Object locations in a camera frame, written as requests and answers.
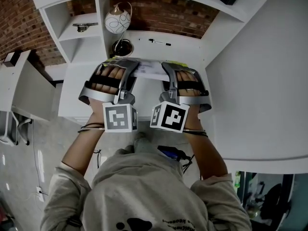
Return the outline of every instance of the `gray floor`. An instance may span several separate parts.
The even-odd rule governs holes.
[[[0,163],[0,199],[5,203],[10,214],[15,217],[19,231],[39,230],[42,210],[48,197],[46,196],[45,202],[42,203],[33,193],[36,192],[38,184],[43,192],[48,193],[54,168],[60,163],[80,128],[78,124],[57,116],[60,93],[61,86],[58,85],[53,102],[52,120],[50,122],[34,121],[33,126],[29,125],[29,146],[22,141],[15,147],[0,144],[0,156],[5,156],[5,165],[2,161]],[[150,129],[149,124],[145,122],[139,124],[139,130],[145,131],[154,145],[175,146],[187,155],[192,155],[191,147],[182,134]],[[133,144],[133,141],[134,134],[104,133],[96,148],[102,150],[102,156],[110,157],[118,148]],[[37,164],[38,151],[41,150],[43,155],[44,182],[41,180],[38,182],[33,148]],[[97,172],[96,160],[97,155],[94,154],[85,175],[89,183]],[[198,178],[199,170],[196,161],[193,160],[193,164],[184,175],[184,182],[190,187]]]

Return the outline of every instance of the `brick wall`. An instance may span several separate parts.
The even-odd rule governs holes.
[[[114,5],[128,1],[133,7],[129,30],[157,31],[200,39],[213,22],[218,10],[192,0],[111,0]],[[72,16],[95,13],[95,0],[68,2]],[[120,8],[130,11],[128,4]]]
[[[36,68],[65,63],[33,0],[0,0],[0,60],[26,50]]]

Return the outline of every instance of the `electrical outlet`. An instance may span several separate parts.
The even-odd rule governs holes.
[[[44,202],[44,195],[42,193],[42,189],[40,187],[37,187],[37,194],[38,194],[38,199],[41,201],[41,202]]]

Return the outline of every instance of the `hand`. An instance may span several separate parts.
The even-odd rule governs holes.
[[[198,81],[196,77],[188,71],[177,72],[177,79],[178,81]],[[179,90],[179,94],[180,96],[195,97],[200,96],[200,91],[181,89]],[[200,105],[198,104],[190,106],[184,126],[186,129],[203,130],[200,120],[198,118],[199,109]]]
[[[100,73],[98,70],[96,75],[102,75],[102,76],[108,76],[110,78],[115,79],[121,79],[124,74],[125,69],[120,67],[113,67],[113,66],[107,66],[103,69],[103,71]],[[104,86],[101,84],[95,84],[93,83],[91,88],[93,90],[109,93],[109,94],[116,94],[117,88],[110,87],[110,86]],[[90,106],[93,110],[93,115],[97,118],[97,122],[104,123],[104,114],[103,114],[103,102],[89,98]]]

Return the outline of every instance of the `white lamp shade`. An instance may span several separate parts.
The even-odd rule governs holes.
[[[118,34],[127,30],[130,25],[130,14],[124,10],[122,14],[110,14],[105,18],[105,26],[109,32]]]

